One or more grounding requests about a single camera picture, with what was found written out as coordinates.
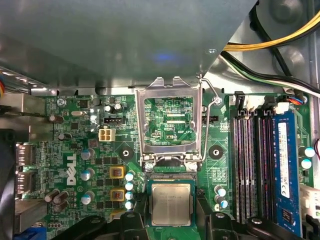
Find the electrolytic capacitor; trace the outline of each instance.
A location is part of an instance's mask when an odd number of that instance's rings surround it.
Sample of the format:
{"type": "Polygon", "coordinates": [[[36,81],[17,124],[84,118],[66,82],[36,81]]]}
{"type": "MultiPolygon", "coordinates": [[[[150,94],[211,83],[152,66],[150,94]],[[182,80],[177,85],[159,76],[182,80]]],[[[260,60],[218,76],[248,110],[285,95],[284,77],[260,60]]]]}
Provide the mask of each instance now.
{"type": "Polygon", "coordinates": [[[72,135],[70,133],[60,133],[58,135],[58,139],[60,141],[70,141],[72,139],[72,135]]]}
{"type": "Polygon", "coordinates": [[[299,147],[298,153],[300,157],[307,157],[307,158],[312,158],[316,154],[315,150],[310,146],[299,147]]]}
{"type": "Polygon", "coordinates": [[[49,121],[54,124],[62,124],[65,119],[63,116],[51,114],[49,116],[49,121]]]}
{"type": "Polygon", "coordinates": [[[130,182],[134,179],[135,172],[134,171],[128,171],[127,174],[124,176],[125,180],[130,182]]]}
{"type": "Polygon", "coordinates": [[[127,210],[132,210],[134,208],[134,204],[131,202],[131,201],[127,201],[125,204],[124,204],[124,207],[127,209],[127,210]]]}
{"type": "Polygon", "coordinates": [[[44,197],[44,200],[47,203],[50,203],[54,199],[54,197],[57,196],[59,193],[60,191],[58,189],[54,189],[44,197]]]}
{"type": "Polygon", "coordinates": [[[95,155],[96,155],[95,150],[92,148],[88,148],[88,149],[84,149],[80,156],[83,160],[89,160],[94,158],[95,155]]]}
{"type": "Polygon", "coordinates": [[[93,176],[95,175],[95,171],[92,168],[87,168],[84,170],[80,177],[83,181],[88,181],[90,180],[93,176]]]}
{"type": "Polygon", "coordinates": [[[225,209],[226,207],[228,207],[228,201],[223,197],[223,196],[219,196],[219,195],[216,195],[214,197],[214,200],[217,204],[220,205],[220,207],[222,207],[223,209],[225,209]]]}
{"type": "Polygon", "coordinates": [[[227,194],[227,191],[220,185],[214,187],[214,192],[220,197],[224,197],[227,194]]]}
{"type": "Polygon", "coordinates": [[[132,191],[127,191],[124,195],[125,199],[132,200],[134,198],[134,193],[132,191]]]}
{"type": "Polygon", "coordinates": [[[60,194],[54,197],[53,203],[60,204],[63,202],[63,200],[66,200],[68,196],[69,196],[69,193],[67,191],[62,191],[60,194]]]}
{"type": "Polygon", "coordinates": [[[62,212],[64,209],[66,209],[66,208],[68,207],[68,205],[69,205],[68,201],[63,201],[61,204],[55,205],[55,206],[53,207],[53,211],[54,211],[55,213],[60,213],[60,212],[62,212]]]}
{"type": "Polygon", "coordinates": [[[108,114],[113,114],[115,112],[115,108],[113,106],[107,105],[104,107],[104,111],[108,114]]]}
{"type": "Polygon", "coordinates": [[[114,110],[117,112],[117,113],[121,113],[124,108],[123,106],[121,105],[121,103],[117,103],[116,105],[114,105],[114,110]]]}
{"type": "Polygon", "coordinates": [[[312,161],[308,158],[305,158],[305,159],[301,160],[300,166],[305,170],[310,169],[312,166],[312,161]]]}
{"type": "Polygon", "coordinates": [[[134,186],[135,186],[135,182],[134,181],[129,181],[124,185],[124,188],[127,191],[131,191],[132,189],[134,189],[134,186]]]}
{"type": "Polygon", "coordinates": [[[93,191],[87,191],[82,197],[81,197],[81,203],[83,205],[90,204],[95,199],[95,194],[93,191]]]}

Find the yellow wire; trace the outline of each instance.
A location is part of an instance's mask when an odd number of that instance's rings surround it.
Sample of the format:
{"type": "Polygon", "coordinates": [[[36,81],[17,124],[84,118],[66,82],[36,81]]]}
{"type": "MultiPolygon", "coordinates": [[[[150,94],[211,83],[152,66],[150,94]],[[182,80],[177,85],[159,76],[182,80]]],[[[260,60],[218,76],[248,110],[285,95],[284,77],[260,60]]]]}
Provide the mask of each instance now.
{"type": "Polygon", "coordinates": [[[233,44],[227,44],[226,47],[224,48],[224,51],[228,51],[228,52],[244,52],[244,51],[253,51],[253,50],[259,50],[259,49],[264,49],[264,48],[268,48],[280,43],[283,43],[287,40],[293,39],[303,33],[305,33],[306,31],[310,30],[311,28],[313,28],[315,25],[317,25],[318,23],[320,23],[320,11],[303,27],[301,27],[299,30],[297,30],[296,32],[279,38],[279,39],[275,39],[272,41],[267,41],[267,42],[262,42],[262,43],[255,43],[255,44],[237,44],[237,45],[233,45],[233,44]]]}

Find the memory stick label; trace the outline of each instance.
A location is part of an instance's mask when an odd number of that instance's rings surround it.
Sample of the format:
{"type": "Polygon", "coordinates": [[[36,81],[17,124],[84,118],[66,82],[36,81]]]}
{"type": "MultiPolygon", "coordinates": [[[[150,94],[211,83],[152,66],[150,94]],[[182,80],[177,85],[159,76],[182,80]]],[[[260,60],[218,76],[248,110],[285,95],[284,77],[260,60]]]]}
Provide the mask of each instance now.
{"type": "Polygon", "coordinates": [[[278,130],[279,130],[281,195],[289,199],[290,188],[289,188],[287,124],[285,122],[278,123],[278,130]]]}

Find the green circuit board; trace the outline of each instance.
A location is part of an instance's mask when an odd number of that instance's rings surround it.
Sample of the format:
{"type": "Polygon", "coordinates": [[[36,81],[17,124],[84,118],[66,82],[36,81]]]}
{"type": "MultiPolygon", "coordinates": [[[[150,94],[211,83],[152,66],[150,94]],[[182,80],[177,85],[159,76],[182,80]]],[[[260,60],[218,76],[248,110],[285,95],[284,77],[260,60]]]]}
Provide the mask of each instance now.
{"type": "MultiPolygon", "coordinates": [[[[62,231],[68,229],[87,216],[102,216],[112,220],[112,215],[125,211],[124,201],[111,201],[110,192],[114,188],[123,188],[125,180],[111,179],[110,167],[123,166],[125,172],[133,171],[134,190],[143,192],[145,190],[145,173],[141,171],[139,159],[139,134],[138,121],[134,95],[110,95],[110,96],[67,96],[61,97],[66,100],[66,105],[60,107],[57,100],[60,97],[45,97],[46,114],[61,115],[64,122],[54,124],[53,141],[40,142],[36,145],[36,165],[25,168],[36,169],[38,179],[37,191],[27,193],[24,198],[41,198],[54,189],[67,191],[68,207],[62,212],[56,213],[53,204],[49,205],[49,214],[40,222],[47,227],[47,239],[51,239],[62,231]],[[93,99],[99,98],[100,105],[93,105],[93,99]],[[121,104],[122,112],[107,113],[104,111],[106,105],[114,107],[121,104]],[[105,119],[125,119],[124,124],[106,124],[105,119]],[[115,141],[101,142],[98,140],[99,129],[107,126],[115,129],[115,141]],[[72,135],[71,140],[58,140],[59,134],[68,133],[72,135]],[[123,159],[121,152],[125,148],[133,150],[130,159],[123,159]],[[81,158],[84,149],[93,149],[94,157],[89,160],[81,158]],[[75,185],[67,185],[68,157],[76,156],[75,185]],[[89,181],[80,178],[81,172],[93,169],[94,176],[89,181]],[[81,197],[87,192],[94,193],[94,200],[88,204],[81,203],[81,197]]],[[[204,94],[203,104],[208,105],[212,96],[204,94]]],[[[150,131],[146,141],[152,145],[179,145],[194,141],[195,134],[190,130],[189,122],[192,117],[192,98],[159,98],[147,99],[146,118],[149,120],[150,131]]],[[[233,175],[230,158],[230,119],[228,106],[213,106],[211,116],[216,121],[209,125],[208,145],[206,160],[202,164],[201,171],[197,173],[197,189],[203,189],[208,203],[213,211],[222,211],[232,214],[233,209],[233,175]],[[211,146],[220,146],[223,149],[219,159],[212,159],[209,155],[211,146]],[[222,209],[215,202],[215,186],[220,185],[226,189],[225,199],[228,207],[222,209]]],[[[298,121],[301,124],[301,141],[310,141],[309,106],[304,105],[296,109],[300,115],[298,121]]],[[[205,125],[202,124],[202,148],[204,146],[205,125]]],[[[181,167],[156,167],[157,173],[185,172],[181,167]]],[[[303,178],[304,182],[311,183],[312,178],[303,178]]],[[[148,227],[150,239],[152,240],[200,240],[196,227],[148,227]]]]}

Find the blue ram module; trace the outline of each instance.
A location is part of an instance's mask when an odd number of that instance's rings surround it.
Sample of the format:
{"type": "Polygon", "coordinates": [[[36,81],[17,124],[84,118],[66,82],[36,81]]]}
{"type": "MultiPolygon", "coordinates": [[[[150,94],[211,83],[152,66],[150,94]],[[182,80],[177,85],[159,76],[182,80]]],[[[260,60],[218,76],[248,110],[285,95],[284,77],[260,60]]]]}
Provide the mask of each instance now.
{"type": "Polygon", "coordinates": [[[272,121],[276,223],[301,237],[296,116],[287,111],[272,121]]]}

